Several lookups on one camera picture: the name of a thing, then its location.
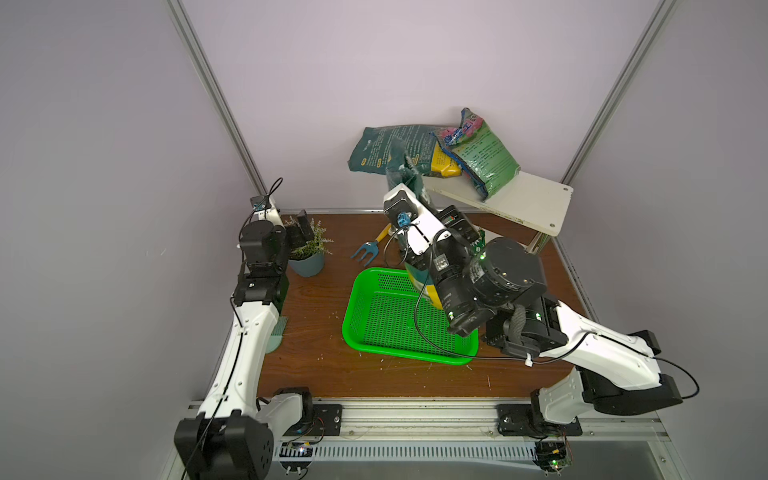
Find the light green blue-edged bag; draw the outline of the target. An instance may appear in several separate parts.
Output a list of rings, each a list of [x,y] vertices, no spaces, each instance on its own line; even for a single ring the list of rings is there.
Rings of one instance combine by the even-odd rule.
[[[470,178],[482,201],[514,180],[520,165],[484,118],[469,108],[461,111],[458,127],[438,130],[441,150]]]

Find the teal and yellow fertilizer bag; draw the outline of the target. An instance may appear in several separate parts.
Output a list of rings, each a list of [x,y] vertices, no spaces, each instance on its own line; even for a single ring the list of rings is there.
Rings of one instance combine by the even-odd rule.
[[[424,176],[460,176],[458,162],[438,142],[437,134],[443,130],[443,126],[425,124],[366,127],[350,154],[348,168],[384,175],[388,169],[407,162]]]

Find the dark green flower soil bag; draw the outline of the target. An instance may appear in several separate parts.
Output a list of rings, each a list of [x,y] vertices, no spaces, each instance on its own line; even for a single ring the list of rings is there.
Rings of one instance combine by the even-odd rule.
[[[444,225],[424,190],[422,175],[407,154],[389,161],[385,174],[388,191],[383,197],[383,208],[400,249],[400,263],[414,288],[432,306],[442,310],[430,269],[433,239]]]

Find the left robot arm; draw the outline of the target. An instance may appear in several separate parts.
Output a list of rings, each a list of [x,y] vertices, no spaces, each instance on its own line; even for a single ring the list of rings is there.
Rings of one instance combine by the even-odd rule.
[[[312,395],[284,388],[258,394],[268,343],[287,297],[288,258],[313,240],[306,213],[285,226],[276,208],[256,210],[241,228],[242,262],[229,304],[231,333],[213,384],[193,418],[181,420],[174,445],[184,479],[263,479],[281,438],[311,430]]]

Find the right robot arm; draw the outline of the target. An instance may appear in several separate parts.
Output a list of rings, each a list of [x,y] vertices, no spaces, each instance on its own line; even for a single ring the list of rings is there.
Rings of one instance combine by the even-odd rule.
[[[413,258],[428,271],[449,333],[484,328],[485,342],[506,358],[571,364],[565,378],[532,394],[536,427],[567,425],[589,411],[641,415],[685,400],[660,368],[652,332],[615,332],[548,294],[540,259],[518,242],[496,237],[475,249],[479,230],[454,207],[427,207],[411,225],[420,240]]]

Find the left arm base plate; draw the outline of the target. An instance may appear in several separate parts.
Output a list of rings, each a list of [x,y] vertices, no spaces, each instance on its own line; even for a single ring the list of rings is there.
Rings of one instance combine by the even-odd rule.
[[[308,420],[300,420],[291,426],[285,437],[319,438],[337,437],[341,434],[344,407],[338,403],[314,404]]]

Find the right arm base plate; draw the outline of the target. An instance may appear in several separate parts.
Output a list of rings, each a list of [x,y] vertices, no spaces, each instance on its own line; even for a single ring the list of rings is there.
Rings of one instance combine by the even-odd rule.
[[[581,436],[578,419],[562,425],[546,421],[531,404],[500,404],[496,406],[497,431],[502,436],[546,437]]]

